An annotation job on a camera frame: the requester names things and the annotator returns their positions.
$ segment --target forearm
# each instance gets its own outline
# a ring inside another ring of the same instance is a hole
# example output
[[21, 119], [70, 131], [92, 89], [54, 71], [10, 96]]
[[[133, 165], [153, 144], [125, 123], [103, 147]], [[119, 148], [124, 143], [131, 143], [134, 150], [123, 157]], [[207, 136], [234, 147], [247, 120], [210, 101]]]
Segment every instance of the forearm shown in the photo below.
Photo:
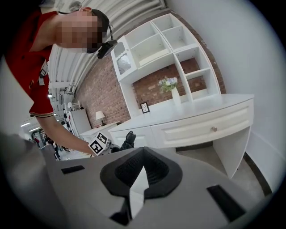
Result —
[[94, 154], [88, 146], [88, 142], [74, 136], [66, 130], [54, 117], [38, 118], [45, 133], [57, 144], [83, 153]]

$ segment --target ear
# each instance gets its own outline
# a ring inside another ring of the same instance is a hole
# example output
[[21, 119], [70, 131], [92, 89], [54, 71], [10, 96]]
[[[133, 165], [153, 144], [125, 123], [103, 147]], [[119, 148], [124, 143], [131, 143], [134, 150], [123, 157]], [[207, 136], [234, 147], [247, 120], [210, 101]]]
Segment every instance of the ear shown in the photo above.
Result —
[[83, 8], [80, 8], [79, 11], [86, 11], [86, 12], [91, 12], [91, 8], [90, 7], [83, 7]]

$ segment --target vase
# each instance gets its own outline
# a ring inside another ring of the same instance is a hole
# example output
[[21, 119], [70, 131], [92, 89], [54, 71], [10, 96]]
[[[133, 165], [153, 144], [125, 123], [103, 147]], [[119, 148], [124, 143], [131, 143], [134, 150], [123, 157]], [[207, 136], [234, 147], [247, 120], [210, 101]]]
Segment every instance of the vase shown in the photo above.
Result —
[[172, 89], [171, 92], [175, 105], [179, 106], [181, 104], [181, 98], [177, 88]]

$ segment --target drawer knob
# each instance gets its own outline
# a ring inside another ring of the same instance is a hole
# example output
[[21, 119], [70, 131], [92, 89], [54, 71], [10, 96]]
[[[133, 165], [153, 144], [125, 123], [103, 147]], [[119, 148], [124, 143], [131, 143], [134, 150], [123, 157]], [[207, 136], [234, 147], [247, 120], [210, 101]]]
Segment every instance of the drawer knob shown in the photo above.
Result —
[[214, 132], [217, 132], [218, 131], [218, 128], [217, 127], [212, 127], [211, 128]]

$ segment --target ceiling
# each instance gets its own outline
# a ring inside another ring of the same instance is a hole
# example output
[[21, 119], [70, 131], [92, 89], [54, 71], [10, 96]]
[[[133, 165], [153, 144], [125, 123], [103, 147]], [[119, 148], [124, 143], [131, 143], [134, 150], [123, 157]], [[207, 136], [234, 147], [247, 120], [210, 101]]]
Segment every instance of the ceiling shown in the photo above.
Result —
[[[62, 12], [70, 12], [69, 6], [74, 0], [56, 0], [55, 7]], [[110, 20], [113, 32], [124, 29], [133, 20], [151, 11], [164, 9], [164, 0], [79, 0], [82, 7], [91, 7], [101, 10]], [[57, 120], [63, 119], [64, 104], [68, 104], [74, 98], [76, 88], [97, 60], [97, 53], [75, 53], [68, 49], [54, 45], [50, 54], [49, 67], [49, 93]], [[23, 124], [30, 122], [23, 127], [30, 131], [39, 127], [35, 117], [27, 114]]]

